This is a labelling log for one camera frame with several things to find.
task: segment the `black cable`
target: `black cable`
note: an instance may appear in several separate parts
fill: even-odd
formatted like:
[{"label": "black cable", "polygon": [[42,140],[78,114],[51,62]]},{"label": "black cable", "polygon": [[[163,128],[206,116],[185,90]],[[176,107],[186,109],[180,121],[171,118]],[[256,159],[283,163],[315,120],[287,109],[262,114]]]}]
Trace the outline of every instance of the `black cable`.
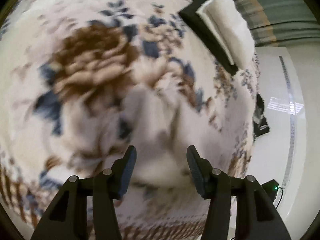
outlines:
[{"label": "black cable", "polygon": [[280,205],[280,202],[281,202],[282,196],[283,196],[283,188],[279,187],[278,189],[281,189],[281,198],[280,198],[280,200],[279,200],[279,203],[278,203],[277,206],[276,206],[276,209],[277,209],[278,206]]}]

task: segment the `gray strip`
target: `gray strip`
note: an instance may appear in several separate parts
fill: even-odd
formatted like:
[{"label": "gray strip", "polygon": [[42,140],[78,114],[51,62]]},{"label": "gray strip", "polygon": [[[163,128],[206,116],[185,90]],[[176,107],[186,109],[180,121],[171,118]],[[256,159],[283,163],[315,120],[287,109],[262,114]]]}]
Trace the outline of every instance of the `gray strip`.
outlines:
[{"label": "gray strip", "polygon": [[[288,155],[288,160],[287,160],[287,166],[284,171],[284,178],[282,181],[282,184],[280,185],[283,188],[283,195],[285,195],[285,188],[287,187],[287,184],[290,179],[290,174],[291,174],[291,168],[292,168],[292,163],[293,163],[293,156],[294,156],[294,142],[295,142],[295,135],[296,135],[296,105],[294,101],[294,96],[293,96],[293,91],[290,83],[290,79],[288,76],[287,68],[285,67],[284,61],[282,56],[279,56],[279,59],[281,61],[282,65],[282,70],[284,73],[284,78],[285,82],[287,85],[287,90],[289,94],[289,109],[290,109],[290,146],[289,146],[289,155]],[[277,206],[279,201],[280,201],[281,194],[277,195],[277,198],[274,202],[274,205]]]}]

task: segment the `silver screw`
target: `silver screw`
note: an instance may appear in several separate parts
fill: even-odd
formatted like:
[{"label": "silver screw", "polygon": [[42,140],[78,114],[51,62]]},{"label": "silver screw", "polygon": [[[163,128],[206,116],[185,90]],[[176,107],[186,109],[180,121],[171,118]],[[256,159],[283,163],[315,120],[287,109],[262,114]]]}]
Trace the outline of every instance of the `silver screw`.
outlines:
[{"label": "silver screw", "polygon": [[69,178],[69,181],[70,182],[75,182],[77,180],[77,176],[71,176],[70,178]]},{"label": "silver screw", "polygon": [[219,175],[221,173],[219,169],[213,169],[211,172],[213,175]]},{"label": "silver screw", "polygon": [[248,175],[248,176],[247,176],[247,180],[248,180],[248,181],[251,181],[251,182],[254,182],[256,179],[255,179],[254,176]]},{"label": "silver screw", "polygon": [[112,173],[112,169],[105,169],[102,172],[104,175],[110,175]]}]

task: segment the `floral tablecloth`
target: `floral tablecloth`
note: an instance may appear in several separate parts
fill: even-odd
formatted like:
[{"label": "floral tablecloth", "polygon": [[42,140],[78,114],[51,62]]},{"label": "floral tablecloth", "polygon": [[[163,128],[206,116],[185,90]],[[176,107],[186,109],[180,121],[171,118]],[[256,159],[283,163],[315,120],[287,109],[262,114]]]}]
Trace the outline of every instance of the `floral tablecloth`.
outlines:
[{"label": "floral tablecloth", "polygon": [[130,144],[137,163],[115,202],[124,239],[201,234],[209,203],[189,145],[244,177],[258,60],[231,77],[177,15],[190,1],[19,0],[0,29],[0,196],[23,223],[37,225],[69,176],[94,176]]}]

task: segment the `folded white towel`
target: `folded white towel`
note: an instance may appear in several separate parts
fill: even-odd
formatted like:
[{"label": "folded white towel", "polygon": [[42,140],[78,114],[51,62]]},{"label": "folded white towel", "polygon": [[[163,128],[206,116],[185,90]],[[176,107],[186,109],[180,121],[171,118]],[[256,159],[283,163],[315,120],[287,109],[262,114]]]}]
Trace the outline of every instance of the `folded white towel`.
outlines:
[{"label": "folded white towel", "polygon": [[234,1],[209,0],[197,10],[197,14],[212,31],[228,57],[230,55],[240,69],[246,69],[254,54],[254,40]]}]

